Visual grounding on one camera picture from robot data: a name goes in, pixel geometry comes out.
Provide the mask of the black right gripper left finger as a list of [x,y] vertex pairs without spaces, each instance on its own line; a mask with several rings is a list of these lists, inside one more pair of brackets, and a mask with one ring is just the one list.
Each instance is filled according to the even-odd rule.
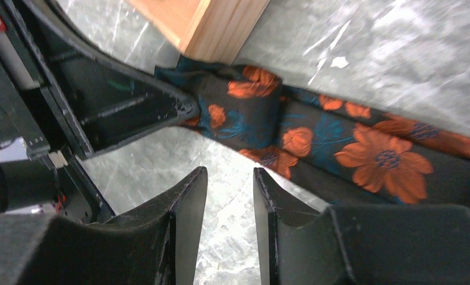
[[0,284],[193,284],[207,184],[200,166],[105,223],[0,214]]

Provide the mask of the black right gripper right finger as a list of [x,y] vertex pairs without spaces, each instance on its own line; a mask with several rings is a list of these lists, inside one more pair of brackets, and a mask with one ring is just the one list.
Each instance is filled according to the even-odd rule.
[[470,284],[470,209],[459,205],[311,208],[253,171],[263,284]]

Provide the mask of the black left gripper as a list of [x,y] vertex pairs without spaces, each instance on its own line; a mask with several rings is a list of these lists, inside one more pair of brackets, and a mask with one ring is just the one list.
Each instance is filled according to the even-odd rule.
[[[21,90],[0,59],[0,213],[51,205],[81,224],[106,222],[115,213],[68,148],[44,100],[49,88],[2,1],[0,16],[40,82]],[[100,50],[52,1],[21,1],[20,16],[77,155],[107,153],[198,115],[192,95]]]

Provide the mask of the black tie orange flowers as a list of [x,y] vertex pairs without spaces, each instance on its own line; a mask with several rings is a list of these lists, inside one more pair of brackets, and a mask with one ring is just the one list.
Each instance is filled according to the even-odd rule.
[[328,202],[470,207],[470,138],[285,85],[253,65],[180,58],[157,79],[193,95],[184,123]]

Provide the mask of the wooden compartment tray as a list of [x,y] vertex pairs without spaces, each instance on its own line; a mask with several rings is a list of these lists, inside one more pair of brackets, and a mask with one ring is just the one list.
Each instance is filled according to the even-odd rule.
[[132,0],[182,55],[203,62],[231,64],[269,0]]

